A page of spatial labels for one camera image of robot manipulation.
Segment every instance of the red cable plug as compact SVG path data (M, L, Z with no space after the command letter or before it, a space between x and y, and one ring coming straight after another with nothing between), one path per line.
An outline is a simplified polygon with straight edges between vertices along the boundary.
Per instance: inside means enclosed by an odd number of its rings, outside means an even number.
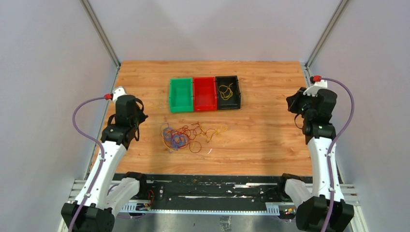
M313 77L313 82L319 82L321 80L322 80L322 77L319 76L319 75L316 75L316 76Z
M112 100L113 95L112 95L111 93L107 93L107 94L104 95L104 98L105 98L106 100Z

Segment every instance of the plastic bin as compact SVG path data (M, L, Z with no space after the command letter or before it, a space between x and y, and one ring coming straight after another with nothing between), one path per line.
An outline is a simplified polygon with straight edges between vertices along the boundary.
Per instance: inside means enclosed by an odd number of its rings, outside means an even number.
M225 109L240 109L241 108L241 92L239 90L239 81L237 76L217 76L215 77L216 82L216 91L218 97L218 110L225 110ZM229 86L231 85L231 90L233 92L233 96L227 100L222 99L219 87ZM224 92L226 90L225 87L221 87L221 91Z
M194 111L217 110L215 77L194 77L192 80Z
M169 85L169 108L172 113L193 111L192 78L173 78Z

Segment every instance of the black bin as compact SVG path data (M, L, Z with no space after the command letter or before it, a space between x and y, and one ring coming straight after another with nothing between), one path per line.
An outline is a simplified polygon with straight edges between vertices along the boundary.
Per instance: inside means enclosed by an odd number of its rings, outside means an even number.
M215 77L215 87L217 88L218 95L218 110L226 109L240 109L241 108L241 92L239 90L239 81L238 76L216 76ZM229 86L231 85L231 90L233 96L227 100L222 99L221 93L219 90L224 92L227 88L220 86Z

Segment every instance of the gray wall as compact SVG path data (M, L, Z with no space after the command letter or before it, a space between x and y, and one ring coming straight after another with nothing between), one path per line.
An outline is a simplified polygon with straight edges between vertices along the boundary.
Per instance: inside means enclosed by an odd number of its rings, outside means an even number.
M337 144L338 163L354 183L371 232L409 231L410 1L352 0L313 65L314 74L351 88L356 111ZM333 122L348 118L338 93Z
M94 144L75 107L111 88L116 69L77 0L0 3L0 231L53 232ZM104 102L79 126L96 136Z
M340 0L90 0L120 60L306 61Z

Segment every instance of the wooden tabletop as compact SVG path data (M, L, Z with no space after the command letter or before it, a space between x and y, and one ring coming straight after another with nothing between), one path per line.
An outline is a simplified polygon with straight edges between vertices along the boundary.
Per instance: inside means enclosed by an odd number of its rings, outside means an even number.
M170 112L171 78L224 75L238 76L241 109ZM117 172L312 175L305 138L285 100L305 86L299 62L124 61L116 86L141 99L149 115L140 125L140 141L131 143ZM110 104L107 115L114 112L115 106ZM228 129L209 143L199 138L202 150L197 154L188 149L169 153L161 137L165 122L174 129L196 122L204 129Z

